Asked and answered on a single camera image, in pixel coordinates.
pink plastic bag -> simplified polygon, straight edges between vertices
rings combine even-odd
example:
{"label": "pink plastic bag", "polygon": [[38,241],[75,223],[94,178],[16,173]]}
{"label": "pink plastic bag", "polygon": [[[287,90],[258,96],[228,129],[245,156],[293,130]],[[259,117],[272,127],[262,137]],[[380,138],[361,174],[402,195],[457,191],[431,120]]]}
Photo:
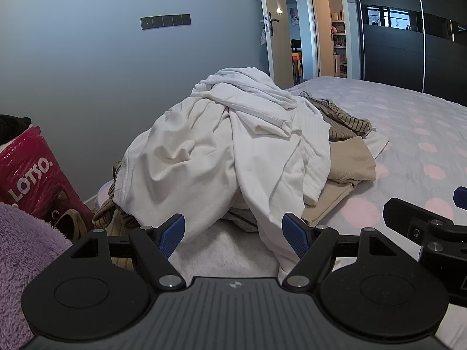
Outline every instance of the pink plastic bag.
{"label": "pink plastic bag", "polygon": [[0,201],[18,204],[74,242],[93,229],[93,214],[40,134],[40,127],[30,127],[0,153]]}

bed sheet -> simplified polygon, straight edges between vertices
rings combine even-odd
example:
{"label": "bed sheet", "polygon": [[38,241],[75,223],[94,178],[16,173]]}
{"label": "bed sheet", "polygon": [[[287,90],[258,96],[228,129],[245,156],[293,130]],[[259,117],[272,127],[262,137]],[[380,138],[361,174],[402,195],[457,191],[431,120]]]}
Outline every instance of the bed sheet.
{"label": "bed sheet", "polygon": [[[377,180],[361,182],[320,224],[341,234],[373,226],[418,259],[420,247],[384,225],[384,203],[398,197],[455,224],[467,211],[452,195],[467,186],[467,108],[429,94],[384,84],[319,77],[290,89],[331,99],[349,114],[369,119],[389,143],[376,159]],[[456,350],[467,349],[467,309],[450,306],[438,337]]]}

purple plush fabric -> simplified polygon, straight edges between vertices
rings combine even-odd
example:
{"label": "purple plush fabric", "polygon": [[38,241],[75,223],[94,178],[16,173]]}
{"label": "purple plush fabric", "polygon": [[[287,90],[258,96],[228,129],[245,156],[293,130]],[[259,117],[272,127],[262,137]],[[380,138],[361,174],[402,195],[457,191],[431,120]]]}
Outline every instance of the purple plush fabric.
{"label": "purple plush fabric", "polygon": [[21,294],[71,245],[48,223],[0,202],[0,350],[17,350],[32,338]]}

picture on wall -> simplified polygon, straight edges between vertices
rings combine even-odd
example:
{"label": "picture on wall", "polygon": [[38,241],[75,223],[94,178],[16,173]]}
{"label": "picture on wall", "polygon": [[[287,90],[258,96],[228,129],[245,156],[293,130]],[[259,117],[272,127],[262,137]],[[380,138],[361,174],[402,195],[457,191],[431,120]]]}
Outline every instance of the picture on wall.
{"label": "picture on wall", "polygon": [[292,21],[292,25],[298,25],[298,10],[297,7],[292,7],[290,9],[290,20]]}

door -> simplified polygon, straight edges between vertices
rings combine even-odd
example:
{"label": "door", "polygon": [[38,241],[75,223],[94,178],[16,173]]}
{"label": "door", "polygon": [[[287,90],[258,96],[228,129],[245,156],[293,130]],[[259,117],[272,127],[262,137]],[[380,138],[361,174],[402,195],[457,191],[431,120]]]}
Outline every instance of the door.
{"label": "door", "polygon": [[334,76],[334,44],[329,0],[313,0],[313,9],[317,26],[319,76]]}
{"label": "door", "polygon": [[261,0],[268,46],[269,75],[282,89],[293,86],[292,49],[285,0]]}

